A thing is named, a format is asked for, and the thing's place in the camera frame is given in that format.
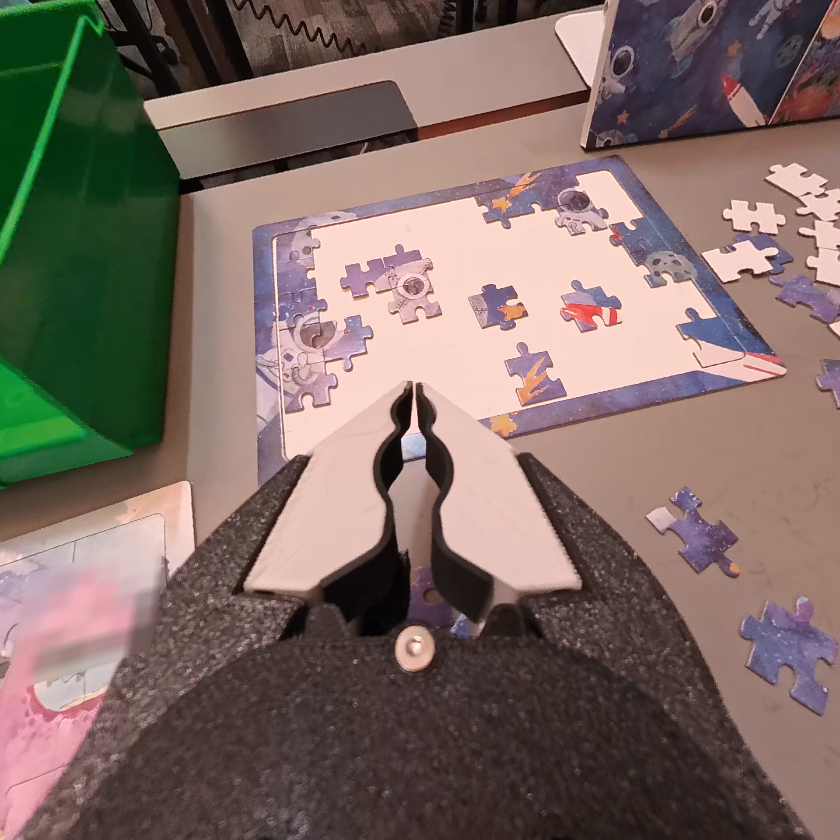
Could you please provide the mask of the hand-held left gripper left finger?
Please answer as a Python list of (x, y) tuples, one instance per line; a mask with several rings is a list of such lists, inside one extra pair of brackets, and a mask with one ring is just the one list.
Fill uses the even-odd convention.
[(307, 603), (378, 603), (399, 575), (389, 489), (403, 469), (413, 384), (400, 383), (326, 437), (245, 579)]

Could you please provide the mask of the blue space puzzle frame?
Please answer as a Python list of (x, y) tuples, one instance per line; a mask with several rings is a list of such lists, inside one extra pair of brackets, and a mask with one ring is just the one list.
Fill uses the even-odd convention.
[[(255, 291), (255, 373), (258, 482), (265, 483), (285, 462), (314, 447), (396, 381), (425, 382), (468, 415), (503, 438), (533, 434), (640, 407), (668, 403), (785, 374), (779, 355), (741, 312), (703, 256), (688, 244), (644, 184), (618, 156), (541, 169), (550, 181), (542, 208), (514, 217), (511, 227), (486, 223), (475, 196), (501, 186), (508, 175), (486, 182), (262, 224), (253, 230)], [(579, 188), (608, 212), (607, 228), (572, 236), (557, 227), (558, 194)], [(687, 257), (695, 280), (651, 288), (645, 265), (635, 266), (624, 247), (610, 243), (610, 224), (646, 217), (657, 231), (656, 251)], [(343, 325), (358, 314), (373, 328), (367, 354), (327, 369), (338, 378), (328, 406), (313, 407), (309, 397), (298, 413), (284, 413), (278, 382), (275, 281), (271, 240), (307, 229), (318, 239), (313, 275), (327, 304), (324, 320)], [(433, 267), (391, 276), (425, 275), (443, 313), (403, 324), (391, 314), (392, 289), (353, 299), (340, 286), (346, 266), (395, 253), (395, 245), (418, 249)], [(581, 332), (560, 315), (561, 296), (572, 280), (584, 288), (602, 287), (622, 302), (622, 322)], [(485, 285), (514, 286), (528, 316), (514, 329), (482, 329), (468, 297)], [(704, 318), (720, 317), (746, 355), (741, 361), (702, 369), (676, 325), (687, 322), (686, 309)], [(534, 406), (519, 404), (522, 379), (509, 375), (505, 360), (518, 356), (525, 342), (531, 353), (547, 351), (549, 375), (567, 396)]]

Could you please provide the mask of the blue puzzle piece white corner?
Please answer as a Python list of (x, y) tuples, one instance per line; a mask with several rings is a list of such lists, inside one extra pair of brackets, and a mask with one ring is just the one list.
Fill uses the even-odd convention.
[(737, 535), (722, 521), (712, 524), (704, 519), (699, 508), (701, 500), (686, 486), (678, 490), (670, 501), (684, 512), (680, 519), (675, 518), (666, 507), (649, 512), (646, 519), (664, 534), (671, 531), (677, 534), (685, 546), (679, 554), (697, 573), (716, 565), (726, 576), (736, 579), (740, 568), (726, 555), (738, 541)]

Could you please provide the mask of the grey porthole half puzzle piece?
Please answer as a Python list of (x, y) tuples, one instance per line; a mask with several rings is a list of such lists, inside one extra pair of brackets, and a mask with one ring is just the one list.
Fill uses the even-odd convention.
[(438, 301), (429, 299), (433, 291), (431, 281), (425, 275), (399, 276), (392, 283), (393, 301), (387, 304), (388, 312), (399, 315), (403, 324), (416, 322), (419, 310), (424, 312), (426, 319), (438, 317), (443, 310)]

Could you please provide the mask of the grey satellite puzzle piece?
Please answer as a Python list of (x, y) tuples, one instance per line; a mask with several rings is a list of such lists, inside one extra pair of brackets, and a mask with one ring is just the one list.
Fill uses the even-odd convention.
[(395, 253), (382, 258), (383, 273), (377, 281), (379, 291), (388, 291), (392, 288), (391, 276), (400, 276), (410, 270), (424, 273), (433, 267), (432, 260), (424, 258), (418, 249), (405, 250), (400, 244), (395, 245)]

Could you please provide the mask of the pile of puzzle pieces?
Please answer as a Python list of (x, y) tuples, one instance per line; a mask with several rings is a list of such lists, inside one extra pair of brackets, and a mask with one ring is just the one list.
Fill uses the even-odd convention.
[(775, 237), (786, 224), (786, 217), (772, 203), (732, 199), (721, 216), (731, 224), (733, 242), (702, 256), (723, 283), (735, 282), (746, 274), (769, 277), (780, 289), (778, 301), (791, 308), (807, 308), (813, 319), (838, 336), (839, 190), (828, 187), (824, 176), (797, 163), (772, 164), (763, 179), (797, 202), (796, 217), (811, 220), (797, 230), (814, 246), (805, 260), (810, 274), (783, 276), (784, 265), (791, 257)]

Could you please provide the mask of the red rocket puzzle piece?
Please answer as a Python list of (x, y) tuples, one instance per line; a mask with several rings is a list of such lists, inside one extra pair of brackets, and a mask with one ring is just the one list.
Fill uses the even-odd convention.
[(618, 297), (606, 295), (600, 286), (584, 288), (577, 279), (572, 280), (571, 287), (571, 292), (561, 296), (560, 315), (564, 321), (575, 322), (583, 333), (597, 328), (595, 319), (600, 319), (606, 327), (622, 322), (623, 304)]

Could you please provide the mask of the plain purple puzzle piece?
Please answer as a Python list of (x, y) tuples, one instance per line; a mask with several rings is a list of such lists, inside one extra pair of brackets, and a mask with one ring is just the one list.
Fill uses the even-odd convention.
[(388, 267), (385, 266), (383, 258), (369, 260), (367, 269), (362, 269), (360, 264), (346, 266), (344, 276), (339, 283), (343, 290), (349, 291), (353, 299), (367, 298), (368, 287), (372, 287), (376, 293), (389, 291), (392, 286), (388, 276)]

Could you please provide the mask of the grey moon puzzle piece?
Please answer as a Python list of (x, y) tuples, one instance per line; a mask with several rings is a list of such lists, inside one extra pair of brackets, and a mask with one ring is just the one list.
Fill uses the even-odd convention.
[(644, 258), (647, 269), (645, 280), (651, 288), (667, 285), (667, 277), (672, 281), (695, 280), (697, 269), (687, 257), (673, 251), (655, 251)]

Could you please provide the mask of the joined comet star puzzle pieces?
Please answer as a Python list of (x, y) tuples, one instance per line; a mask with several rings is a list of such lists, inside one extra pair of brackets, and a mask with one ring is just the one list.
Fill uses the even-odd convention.
[(514, 217), (533, 214), (534, 205), (542, 208), (545, 192), (551, 192), (551, 183), (540, 172), (522, 174), (515, 182), (508, 178), (497, 189), (475, 196), (476, 203), (484, 207), (486, 223), (500, 222), (504, 228), (511, 227)]

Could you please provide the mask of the pink dinosaur puzzle board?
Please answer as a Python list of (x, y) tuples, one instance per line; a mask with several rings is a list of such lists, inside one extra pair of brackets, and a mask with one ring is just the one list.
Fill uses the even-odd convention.
[(2, 838), (74, 757), (194, 549), (185, 480), (2, 542)]

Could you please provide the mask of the green plastic bin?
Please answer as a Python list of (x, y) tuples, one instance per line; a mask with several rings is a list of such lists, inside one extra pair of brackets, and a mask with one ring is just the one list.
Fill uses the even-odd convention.
[(1, 36), (5, 488), (161, 440), (180, 198), (93, 2)]

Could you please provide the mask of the adjacent grey table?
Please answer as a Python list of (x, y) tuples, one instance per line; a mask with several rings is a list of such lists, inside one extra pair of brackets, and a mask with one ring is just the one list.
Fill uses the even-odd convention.
[(147, 101), (184, 182), (282, 171), (370, 141), (425, 140), (585, 102), (558, 17)]

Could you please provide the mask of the pale tablet stand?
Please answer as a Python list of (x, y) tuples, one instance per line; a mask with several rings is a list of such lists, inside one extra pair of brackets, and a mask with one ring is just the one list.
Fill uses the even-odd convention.
[(583, 82), (592, 88), (606, 26), (606, 7), (596, 6), (561, 15), (554, 31)]

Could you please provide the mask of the space print puzzle box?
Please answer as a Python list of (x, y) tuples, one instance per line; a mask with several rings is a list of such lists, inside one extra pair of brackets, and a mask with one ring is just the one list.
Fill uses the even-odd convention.
[(581, 146), (836, 117), (839, 2), (608, 2)]

